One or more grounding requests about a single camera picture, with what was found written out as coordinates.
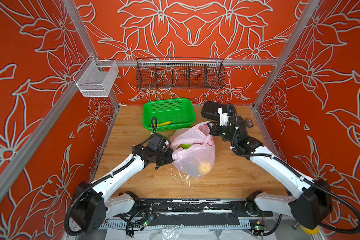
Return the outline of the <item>pink plastic bag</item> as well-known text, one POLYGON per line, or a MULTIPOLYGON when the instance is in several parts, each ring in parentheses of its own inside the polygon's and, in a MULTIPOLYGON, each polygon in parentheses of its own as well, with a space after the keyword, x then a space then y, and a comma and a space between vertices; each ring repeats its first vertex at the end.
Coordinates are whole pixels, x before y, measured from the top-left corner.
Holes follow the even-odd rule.
POLYGON ((170 137, 174 167, 194 178, 202 177, 199 164, 215 163, 215 142, 209 134, 209 122, 199 123, 189 129, 178 129, 170 137))

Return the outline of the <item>yellow lemon fruit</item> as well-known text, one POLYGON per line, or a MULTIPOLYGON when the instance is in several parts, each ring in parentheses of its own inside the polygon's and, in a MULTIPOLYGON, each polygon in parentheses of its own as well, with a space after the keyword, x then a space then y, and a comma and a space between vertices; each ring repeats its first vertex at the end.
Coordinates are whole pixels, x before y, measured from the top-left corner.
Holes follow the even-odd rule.
POLYGON ((209 162, 201 163, 199 164, 199 173, 201 176, 207 175, 211 172, 213 165, 211 165, 209 162))

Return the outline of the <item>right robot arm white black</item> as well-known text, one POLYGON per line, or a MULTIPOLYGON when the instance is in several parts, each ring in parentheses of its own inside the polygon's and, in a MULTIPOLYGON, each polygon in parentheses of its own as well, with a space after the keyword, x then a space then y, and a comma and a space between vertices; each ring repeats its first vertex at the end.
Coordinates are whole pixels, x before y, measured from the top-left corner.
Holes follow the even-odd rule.
POLYGON ((294 218, 306 230, 313 231, 318 226, 342 234, 360 233, 360 212, 340 196, 334 194, 325 180, 314 180, 300 173, 274 155, 259 140, 248 135, 248 123, 237 114, 232 104, 206 102, 202 116, 209 119, 208 128, 214 137, 221 137, 231 144, 232 152, 260 166, 290 193, 290 196, 271 195, 255 191, 246 199, 245 209, 250 216, 262 212, 274 212, 294 218), (338 229, 324 224, 324 219, 333 210, 332 201, 337 200, 349 208, 357 217, 357 225, 352 229, 338 229))

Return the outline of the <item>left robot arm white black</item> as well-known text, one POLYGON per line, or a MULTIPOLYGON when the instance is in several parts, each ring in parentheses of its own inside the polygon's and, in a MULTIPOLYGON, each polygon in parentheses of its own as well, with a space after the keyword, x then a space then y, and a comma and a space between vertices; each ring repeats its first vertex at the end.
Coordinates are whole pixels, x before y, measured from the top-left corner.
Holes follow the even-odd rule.
POLYGON ((64 220, 65 232, 69 236, 90 235, 106 219, 130 212, 139 198, 132 192, 113 197, 116 190, 148 165, 155 164, 158 169, 174 161, 170 140, 157 133, 156 117, 152 117, 151 125, 153 132, 150 137, 132 146, 132 153, 121 164, 100 179, 81 182, 77 186, 64 220))

